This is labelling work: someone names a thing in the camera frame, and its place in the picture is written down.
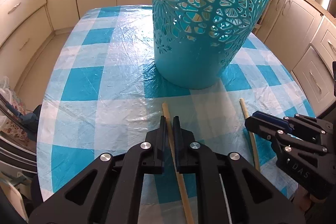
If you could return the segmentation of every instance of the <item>cabinet handle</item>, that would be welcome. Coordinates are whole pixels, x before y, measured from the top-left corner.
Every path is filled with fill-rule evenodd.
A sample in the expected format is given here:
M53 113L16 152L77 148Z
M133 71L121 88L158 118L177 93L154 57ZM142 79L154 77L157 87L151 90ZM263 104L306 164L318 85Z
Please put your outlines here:
M275 10L278 11L278 4L279 4L280 0L277 1L277 4L275 6Z
M334 50L334 52L336 52L336 49L335 49L334 45L330 42L330 40L328 39L327 41L328 41L328 44L330 45L330 47Z
M14 11L16 10L16 8L20 6L20 4L21 4L21 2L19 2L18 4L16 4L12 9L10 9L10 10L8 11L7 14L9 15L10 13L14 12Z
M30 38L28 38L28 40L22 45L22 47L19 49L19 51L21 51L23 49L23 47L29 42L29 39Z
M288 2L291 3L291 0L287 0L287 1L286 1L285 5L284 5L284 7L283 7L283 9L282 9L282 15L283 15L283 16L284 16L284 10L285 10L285 8L286 8Z
M313 78L313 81L314 81L314 83L316 84L316 86L317 86L317 87L318 87L318 89L319 89L319 92L321 93L321 92L322 92L322 90L321 90L321 88L320 88L319 84L317 83L317 80L316 80L316 78L315 78L315 77L314 77L314 75L311 73L311 70L309 71L309 74L310 74L311 78Z

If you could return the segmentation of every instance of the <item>teal plastic basket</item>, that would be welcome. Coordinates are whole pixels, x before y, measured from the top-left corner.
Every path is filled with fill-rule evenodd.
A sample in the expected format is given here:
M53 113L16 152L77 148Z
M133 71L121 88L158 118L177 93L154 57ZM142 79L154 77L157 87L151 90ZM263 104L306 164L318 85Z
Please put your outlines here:
M155 65L188 89L213 85L269 0L153 0Z

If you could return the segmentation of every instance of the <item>plastic tablecloth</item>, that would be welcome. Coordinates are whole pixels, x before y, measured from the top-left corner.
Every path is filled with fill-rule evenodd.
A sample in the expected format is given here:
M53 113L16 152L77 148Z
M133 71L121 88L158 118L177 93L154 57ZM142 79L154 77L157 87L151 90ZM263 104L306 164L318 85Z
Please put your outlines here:
M248 111L314 116L307 98L274 54L250 34L217 83L188 90L154 65L151 6L93 9L77 23L55 64L43 100L37 168L43 199L103 152L118 155L159 127L167 102L181 127L214 152L253 163L239 98ZM297 183L275 166L270 142L256 136L261 173L285 196ZM197 219L195 176L184 176ZM170 150L162 175L145 175L139 223L185 223Z

